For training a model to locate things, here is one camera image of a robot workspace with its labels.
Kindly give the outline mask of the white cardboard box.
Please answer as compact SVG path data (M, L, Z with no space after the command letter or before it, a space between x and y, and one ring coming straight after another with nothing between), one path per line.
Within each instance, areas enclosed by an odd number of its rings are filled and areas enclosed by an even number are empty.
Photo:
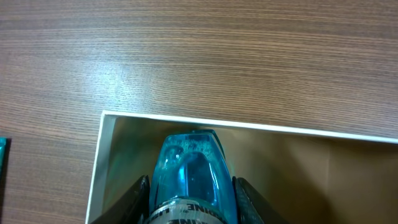
M152 175L165 138L216 132L229 173L289 223L396 223L397 139L160 114L101 115L85 221Z

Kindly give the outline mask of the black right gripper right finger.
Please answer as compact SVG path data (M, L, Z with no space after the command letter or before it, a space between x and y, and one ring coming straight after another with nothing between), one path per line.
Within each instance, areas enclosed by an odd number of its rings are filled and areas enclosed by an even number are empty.
M238 223L241 224L288 224L270 203L244 178L232 179Z

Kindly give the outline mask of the blue Listerine mouthwash bottle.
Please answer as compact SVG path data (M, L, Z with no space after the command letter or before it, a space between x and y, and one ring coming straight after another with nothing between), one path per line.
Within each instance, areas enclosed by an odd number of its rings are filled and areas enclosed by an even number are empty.
M213 130L165 138L150 183L146 223L238 223L232 179Z

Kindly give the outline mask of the green soap box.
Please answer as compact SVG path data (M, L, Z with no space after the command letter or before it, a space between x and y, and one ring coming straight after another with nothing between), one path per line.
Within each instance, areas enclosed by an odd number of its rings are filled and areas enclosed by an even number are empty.
M4 155L6 151L6 146L7 146L7 139L0 138L0 173L2 172L2 167L4 164Z

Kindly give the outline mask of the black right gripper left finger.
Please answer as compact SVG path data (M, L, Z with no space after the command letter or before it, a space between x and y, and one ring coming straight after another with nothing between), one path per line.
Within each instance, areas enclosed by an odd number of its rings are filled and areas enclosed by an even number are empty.
M142 175L124 195L92 224L137 224L149 217L149 176Z

